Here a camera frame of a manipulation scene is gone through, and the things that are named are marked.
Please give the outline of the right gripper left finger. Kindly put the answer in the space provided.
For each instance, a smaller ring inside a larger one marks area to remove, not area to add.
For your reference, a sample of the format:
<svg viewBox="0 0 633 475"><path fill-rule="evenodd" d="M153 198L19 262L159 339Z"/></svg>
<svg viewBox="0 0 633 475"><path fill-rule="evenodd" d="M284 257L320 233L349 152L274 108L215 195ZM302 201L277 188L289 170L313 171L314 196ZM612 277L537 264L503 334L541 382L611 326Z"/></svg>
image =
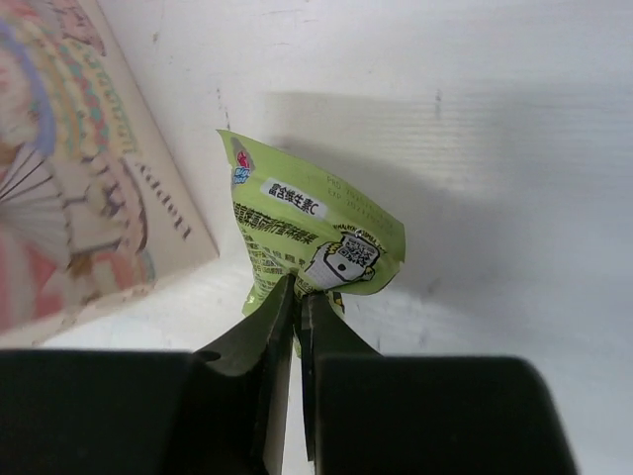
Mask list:
<svg viewBox="0 0 633 475"><path fill-rule="evenodd" d="M295 280L194 352L1 354L5 474L278 474Z"/></svg>

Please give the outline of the green snack packet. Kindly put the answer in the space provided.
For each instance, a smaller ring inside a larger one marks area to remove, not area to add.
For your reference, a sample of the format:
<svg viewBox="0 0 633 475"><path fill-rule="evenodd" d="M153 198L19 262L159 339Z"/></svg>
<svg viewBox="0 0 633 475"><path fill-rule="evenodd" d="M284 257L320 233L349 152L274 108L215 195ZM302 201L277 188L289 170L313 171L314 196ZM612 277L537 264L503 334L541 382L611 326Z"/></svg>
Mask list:
<svg viewBox="0 0 633 475"><path fill-rule="evenodd" d="M278 281L295 277L297 298L325 294L338 317L345 294L384 289L406 260L404 225L345 180L228 130L233 214L252 266L242 307L258 310Z"/></svg>

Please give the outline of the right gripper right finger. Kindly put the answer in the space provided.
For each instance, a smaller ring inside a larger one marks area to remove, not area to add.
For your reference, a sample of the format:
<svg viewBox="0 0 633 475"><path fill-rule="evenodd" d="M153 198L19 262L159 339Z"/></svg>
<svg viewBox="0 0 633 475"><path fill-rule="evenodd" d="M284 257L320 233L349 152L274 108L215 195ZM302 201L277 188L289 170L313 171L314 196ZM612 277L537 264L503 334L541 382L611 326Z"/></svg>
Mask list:
<svg viewBox="0 0 633 475"><path fill-rule="evenodd" d="M511 356L387 356L306 297L307 455L319 474L574 474L550 391Z"/></svg>

